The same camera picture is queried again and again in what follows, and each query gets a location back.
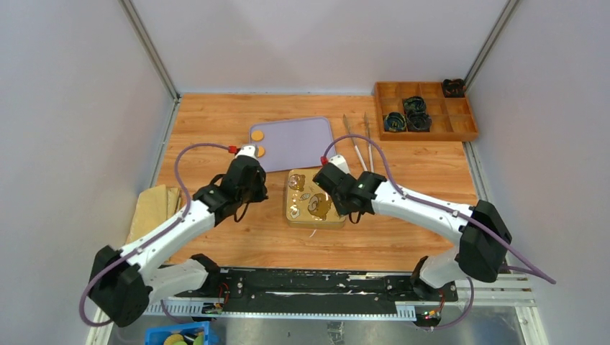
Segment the silver square tin lid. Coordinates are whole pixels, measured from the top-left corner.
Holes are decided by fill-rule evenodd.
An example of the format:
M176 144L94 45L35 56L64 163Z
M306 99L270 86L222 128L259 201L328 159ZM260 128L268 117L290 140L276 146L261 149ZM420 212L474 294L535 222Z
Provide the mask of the silver square tin lid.
M341 229L346 216L340 216L330 196L316 183L315 169L293 169L288 173L284 216L290 227Z

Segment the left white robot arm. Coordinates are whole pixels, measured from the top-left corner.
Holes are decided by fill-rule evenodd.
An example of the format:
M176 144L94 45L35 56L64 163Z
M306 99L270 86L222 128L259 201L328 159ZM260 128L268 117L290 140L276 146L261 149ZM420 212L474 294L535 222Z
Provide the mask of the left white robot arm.
M119 327L134 323L146 308L187 290L204 297L215 295L220 277L198 254L182 264L166 267L165 261L200 234L227 218L239 221L237 211L267 199L266 174L255 145L239 148L224 174L188 197L186 205L141 239L122 248L109 245L94 257L90 280L79 302L93 301Z

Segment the lavender plastic tray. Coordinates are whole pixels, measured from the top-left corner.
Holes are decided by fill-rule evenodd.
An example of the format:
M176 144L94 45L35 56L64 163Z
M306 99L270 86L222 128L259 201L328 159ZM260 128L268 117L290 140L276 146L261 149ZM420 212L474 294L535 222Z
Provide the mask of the lavender plastic tray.
M250 134L255 130L264 133L261 142L251 140ZM264 171L274 173L319 167L321 156L334 136L329 120L314 116L253 124L249 129L249 140L265 148L265 155L258 160Z

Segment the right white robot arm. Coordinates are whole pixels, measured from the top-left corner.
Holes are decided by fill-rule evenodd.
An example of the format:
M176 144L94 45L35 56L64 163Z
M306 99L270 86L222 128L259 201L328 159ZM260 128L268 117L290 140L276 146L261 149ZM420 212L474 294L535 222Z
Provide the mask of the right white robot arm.
M497 208L488 201L475 206L451 203L393 183L374 172L359 178L327 163L313 181L329 195L341 215L380 214L426 228L453 243L453 248L422 257L411 274L411 290L429 300L440 288L469 277L495 282L512 237Z

